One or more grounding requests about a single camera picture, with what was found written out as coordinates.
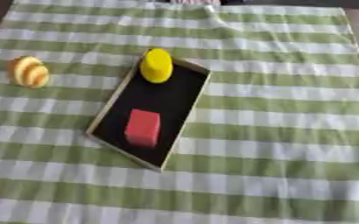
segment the stripe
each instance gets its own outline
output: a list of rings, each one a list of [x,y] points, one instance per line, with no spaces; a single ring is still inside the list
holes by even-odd
[[[266,99],[292,99],[297,101],[355,102],[359,89],[323,87],[276,87],[243,84],[209,83],[205,95],[231,97],[262,97]]]
[[[6,21],[2,23],[2,28],[10,28],[9,22],[25,21],[33,23],[55,23],[57,25],[73,21],[74,25],[138,25],[141,27],[162,27],[162,28],[187,28],[187,29],[214,29],[222,27],[222,24],[211,23],[209,18],[198,20],[183,20],[169,17],[130,17],[122,15],[120,17],[112,16],[94,16],[85,14],[50,14],[50,13],[33,13],[10,11],[6,17]],[[247,32],[305,32],[305,33],[351,33],[346,24],[270,24],[263,22],[244,23],[244,22],[225,22],[225,27],[238,31]]]
[[[0,95],[3,95],[0,96],[0,110],[94,116],[111,94],[112,91],[57,87],[32,92],[28,88],[3,85],[0,86]],[[359,116],[359,101],[341,103],[341,101],[296,101],[202,95],[196,107],[198,109]]]
[[[182,137],[179,139],[176,153],[228,158],[359,163],[359,147],[349,145],[264,143]]]
[[[64,112],[69,114],[73,111],[67,108]],[[20,113],[8,108],[6,111],[0,111],[0,125],[6,126],[83,129],[91,123],[93,118],[90,115],[59,115],[56,106],[44,113]],[[359,130],[359,115],[293,114],[212,108],[196,108],[192,111],[187,122],[310,130]]]
[[[56,98],[30,98],[30,97],[0,96],[0,113],[24,112],[42,113],[42,115],[73,115],[94,116],[104,105],[98,101],[64,101]]]
[[[78,145],[0,143],[0,159],[91,164],[140,169],[140,165],[109,148],[97,149]]]
[[[31,5],[30,0],[19,0],[20,4]],[[33,5],[36,7],[45,8],[45,5],[50,4],[57,6],[78,6],[78,7],[97,7],[96,3],[91,3],[88,0],[80,0],[77,2],[63,2],[55,0],[43,0]],[[203,6],[194,6],[189,4],[161,4],[161,3],[140,3],[139,1],[110,1],[110,0],[101,0],[100,5],[104,5],[105,8],[109,7],[126,7],[126,8],[140,8],[140,9],[162,9],[167,10],[194,10],[199,8],[204,8],[209,11],[220,11],[228,13],[254,13],[254,14],[277,14],[277,15],[312,15],[312,16],[344,16],[344,11],[337,8],[320,8],[320,7],[299,7],[299,6],[271,6],[271,5],[252,5],[248,6],[224,6],[216,7],[213,5],[203,5]]]
[[[276,15],[263,12],[256,14],[249,13],[220,13],[211,7],[194,7],[193,9],[184,9],[184,13],[178,13],[178,9],[171,10],[168,7],[137,7],[137,8],[123,8],[116,7],[100,8],[100,7],[77,7],[77,6],[58,6],[51,5],[51,7],[42,7],[34,4],[20,4],[13,9],[20,12],[41,12],[53,14],[68,14],[76,12],[77,14],[87,15],[103,15],[103,16],[124,16],[126,13],[131,14],[134,18],[180,18],[180,19],[203,19],[211,18],[215,22],[224,20],[228,22],[266,22],[272,24],[308,24],[308,25],[345,25],[347,20],[343,15],[325,16],[325,15]]]
[[[52,40],[56,40],[53,34],[56,34],[57,41],[67,42],[65,38],[69,35],[89,35],[89,36],[101,36],[100,42],[105,40],[106,43],[110,43],[108,38],[115,38],[118,35],[121,36],[132,36],[132,41],[137,39],[148,40],[148,43],[156,45],[157,42],[152,42],[152,38],[162,38],[162,39],[170,39],[170,40],[178,40],[179,46],[185,46],[182,44],[187,39],[200,39],[198,40],[200,43],[196,45],[195,43],[190,43],[190,45],[196,46],[197,48],[202,48],[203,46],[211,46],[212,49],[215,49],[212,45],[207,45],[205,40],[214,40],[217,41],[225,41],[229,42],[226,47],[228,49],[235,49],[233,46],[234,43],[240,43],[243,39],[247,39],[249,41],[280,41],[280,42],[295,42],[295,43],[311,43],[314,44],[350,44],[353,43],[351,40],[353,38],[352,34],[333,34],[333,33],[304,33],[304,32],[288,32],[288,33],[274,33],[271,35],[267,31],[231,31],[225,28],[216,28],[216,29],[180,29],[180,28],[148,28],[148,27],[139,27],[139,26],[124,26],[124,25],[69,25],[68,27],[63,27],[63,29],[68,29],[69,31],[64,32],[61,30],[61,26],[58,24],[38,24],[33,23],[32,27],[26,30],[23,25],[16,26],[20,29],[4,29],[0,28],[0,39],[12,39],[13,37],[21,37],[23,39],[36,39],[36,40],[44,40],[51,38]],[[49,35],[48,37],[40,37],[39,34]]]
[[[359,115],[294,114],[196,108],[192,110],[187,121],[189,123],[291,127],[311,130],[359,130]]]
[[[215,46],[215,49],[202,49],[199,47],[189,48],[187,43],[197,43],[199,40],[196,38],[184,38],[178,45],[173,46],[171,38],[158,38],[155,41],[162,41],[162,46],[166,50],[171,51],[179,57],[194,58],[200,57],[202,59],[223,59],[223,60],[250,60],[253,57],[260,57],[268,59],[271,56],[266,54],[277,54],[275,56],[279,60],[280,57],[287,57],[285,61],[294,60],[290,59],[293,55],[303,55],[301,62],[312,62],[319,61],[327,63],[328,61],[334,60],[335,63],[347,61],[350,64],[359,63],[359,52],[352,45],[341,45],[341,44],[314,44],[304,43],[299,46],[299,43],[282,48],[278,45],[273,45],[272,42],[263,41],[238,41],[237,38],[226,40],[210,40],[204,39],[206,45]],[[68,52],[83,53],[86,49],[94,49],[99,46],[100,53],[114,53],[121,54],[124,52],[139,52],[142,47],[140,45],[113,45],[111,44],[99,44],[96,43],[61,43],[55,41],[36,41],[36,40],[22,40],[22,39],[0,39],[0,48],[6,47],[10,49],[20,50],[35,50],[35,51],[53,51],[60,52],[64,51],[63,46],[67,46]],[[223,50],[219,47],[228,46],[228,49]]]
[[[297,112],[315,114],[359,115],[359,101],[297,101],[260,97],[203,95],[197,101],[201,109],[250,109],[254,111]]]
[[[26,218],[22,220],[23,223],[10,222],[15,217],[7,217],[5,214],[11,214],[14,209],[18,207]],[[24,224],[24,223],[67,223],[86,222],[86,223],[118,223],[123,221],[121,214],[132,214],[132,223],[144,224],[158,223],[164,221],[165,223],[180,224],[180,223],[285,223],[285,224],[352,224],[352,222],[345,221],[313,221],[301,219],[276,219],[276,218],[258,218],[258,217],[239,217],[227,216],[221,214],[204,214],[204,213],[189,213],[180,211],[162,211],[151,209],[131,209],[115,206],[94,206],[82,204],[69,203],[54,203],[47,201],[29,201],[29,200],[14,200],[14,199],[0,199],[0,221],[6,221],[10,224]]]
[[[132,55],[116,55],[109,53],[89,52],[48,52],[48,51],[26,51],[26,50],[6,50],[0,49],[0,58],[3,60],[12,60],[20,55],[33,55],[40,58],[44,62],[54,63],[83,63],[87,65],[103,64],[104,66],[130,66],[136,62],[137,56],[142,51],[134,52]],[[342,74],[342,76],[356,77],[359,76],[359,66],[356,65],[327,65],[312,63],[279,63],[259,60],[221,60],[221,59],[184,59],[195,64],[199,64],[211,71],[223,72],[263,72],[270,74],[317,74],[317,75],[334,75]]]
[[[100,88],[101,90],[113,90],[121,80],[120,76],[126,74],[122,67],[113,66],[109,71],[88,74],[81,71],[83,66],[72,66],[68,71],[80,73],[63,72],[64,66],[52,65],[50,63],[51,87],[64,88]],[[227,84],[253,84],[257,86],[281,86],[281,87],[319,87],[319,88],[359,88],[359,77],[339,76],[311,76],[290,75],[279,73],[225,73],[214,72],[209,78],[210,82]],[[0,84],[7,84],[10,80],[0,71]]]
[[[0,159],[138,167],[125,157],[112,157],[112,150],[109,149],[97,150],[95,148],[86,147],[80,150],[79,146],[52,147],[51,145],[43,144],[23,144],[23,147],[20,146],[19,143],[0,143]],[[349,145],[264,143],[256,141],[181,137],[177,148],[176,153],[185,156],[198,155],[226,158],[262,158],[284,161],[305,160],[311,162],[359,164],[359,147]]]
[[[131,175],[141,181],[126,183]],[[146,170],[97,167],[91,164],[35,163],[30,161],[0,160],[0,179],[31,180],[42,182],[64,181],[107,187],[128,187],[152,190],[178,191],[185,193],[216,193],[227,195],[279,197],[280,199],[306,200],[353,200],[359,201],[359,193],[342,192],[331,198],[331,192],[340,189],[359,190],[359,181],[327,181],[322,179],[264,178],[246,176],[224,176],[220,174],[189,173],[177,171],[160,173]],[[214,187],[204,185],[205,179],[214,181]],[[160,182],[175,183],[161,185]],[[289,185],[290,192],[279,193]]]
[[[184,137],[359,146],[359,130],[295,129],[189,122]]]
[[[0,126],[0,142],[23,144],[80,145],[99,147],[78,129]],[[335,144],[359,146],[359,130],[295,129],[289,127],[252,127],[230,124],[189,122],[184,137],[249,140],[297,144]]]
[[[45,183],[0,179],[0,199],[7,192],[10,200],[38,200],[55,203],[88,204],[89,206],[124,207],[179,211],[197,214],[221,214],[246,217],[280,217],[285,207],[311,207],[291,212],[292,219],[310,221],[355,221],[359,217],[359,202],[341,200],[277,199],[242,195],[206,194],[117,188],[70,183]],[[77,219],[80,213],[72,216]]]
[[[116,154],[111,149],[103,148],[97,150],[92,147],[81,149],[77,145],[70,147],[56,145],[53,147],[46,144],[20,145],[20,143],[0,143],[0,160],[3,159],[66,164],[84,163],[88,165],[142,169],[138,164],[122,155]],[[176,172],[195,172],[255,178],[354,181],[359,180],[359,162],[288,161],[277,158],[212,157],[210,155],[176,154],[169,161],[165,172],[173,172],[173,175]]]

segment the yellow plastic cup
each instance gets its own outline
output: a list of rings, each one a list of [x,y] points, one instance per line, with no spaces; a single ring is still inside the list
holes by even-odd
[[[172,75],[172,57],[163,49],[152,49],[140,65],[141,74],[151,83],[163,83]]]

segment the red cube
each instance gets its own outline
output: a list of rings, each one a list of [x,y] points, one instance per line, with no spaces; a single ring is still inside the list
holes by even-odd
[[[126,125],[125,136],[130,144],[155,147],[160,129],[158,113],[133,109]]]

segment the white stripe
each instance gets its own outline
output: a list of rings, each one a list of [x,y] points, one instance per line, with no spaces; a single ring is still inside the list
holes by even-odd
[[[112,46],[162,46],[165,48],[184,47],[193,49],[253,50],[261,53],[335,53],[359,54],[351,44],[258,41],[244,38],[176,38],[145,35],[118,35],[113,33],[27,31],[0,29],[0,39],[20,39],[67,43],[104,43]]]
[[[132,177],[137,181],[126,180],[126,177]],[[359,201],[359,192],[357,192],[359,181],[247,177],[185,171],[158,173],[149,170],[105,167],[92,164],[0,160],[0,179],[67,182],[189,193],[279,197],[281,199]]]
[[[184,155],[228,158],[359,163],[359,147],[348,145],[265,143],[181,137],[176,152]]]
[[[64,88],[99,88],[110,90],[116,88],[121,78],[113,76],[116,70],[114,67],[108,69],[105,73],[99,75],[84,75],[75,73],[55,73],[51,74],[50,87],[64,87]],[[0,84],[8,84],[10,80],[6,71],[0,72]]]
[[[39,127],[0,126],[0,143],[48,144],[101,148],[81,129],[43,129]]]
[[[123,15],[114,16],[92,16],[84,14],[52,14],[52,13],[31,13],[11,11],[6,21],[18,22],[49,22],[60,25],[72,21],[75,25],[137,25],[141,27],[165,27],[165,28],[187,28],[187,29],[214,29],[229,28],[242,32],[310,32],[310,33],[352,33],[346,24],[271,24],[265,22],[226,22],[214,17],[190,20],[180,18],[154,18],[154,17],[130,17]]]
[[[254,110],[196,108],[189,116],[193,123],[245,126],[292,127],[312,130],[359,130],[359,115],[279,113]]]
[[[15,209],[25,215],[11,215]],[[0,221],[23,223],[171,223],[171,224],[353,224],[345,221],[289,220],[228,216],[223,214],[189,213],[151,209],[130,209],[115,206],[95,206],[47,201],[0,199]]]
[[[359,102],[359,88],[278,87],[212,82],[206,86],[204,94],[299,101]]]
[[[102,64],[107,66],[130,66],[140,57],[141,52],[134,56],[99,52],[44,52],[26,50],[0,49],[0,59],[12,60],[22,55],[32,55],[44,62],[56,63],[85,63],[89,65]],[[217,72],[264,73],[264,74],[293,74],[358,77],[359,66],[354,65],[321,65],[314,63],[278,63],[260,60],[222,60],[222,59],[184,59]]]
[[[236,5],[236,6],[199,6],[191,4],[167,4],[167,3],[142,3],[140,1],[110,1],[100,0],[89,1],[61,1],[61,0],[40,0],[38,2],[32,0],[18,0],[19,4],[43,4],[43,5],[57,5],[57,6],[80,6],[80,7],[104,7],[104,8],[133,8],[133,9],[166,9],[168,11],[177,10],[192,10],[204,8],[206,11],[213,13],[239,13],[239,14],[276,14],[276,15],[308,15],[308,16],[320,16],[320,17],[333,17],[343,16],[344,12],[336,8],[316,8],[316,7],[301,7],[301,6],[270,6],[270,5]]]
[[[33,99],[28,97],[0,96],[0,111],[31,112],[55,115],[94,116],[103,102]]]

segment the yellow and orange striped object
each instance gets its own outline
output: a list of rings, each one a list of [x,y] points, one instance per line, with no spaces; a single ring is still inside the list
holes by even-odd
[[[13,82],[28,88],[41,88],[50,80],[49,70],[42,61],[32,56],[13,59],[8,73]]]

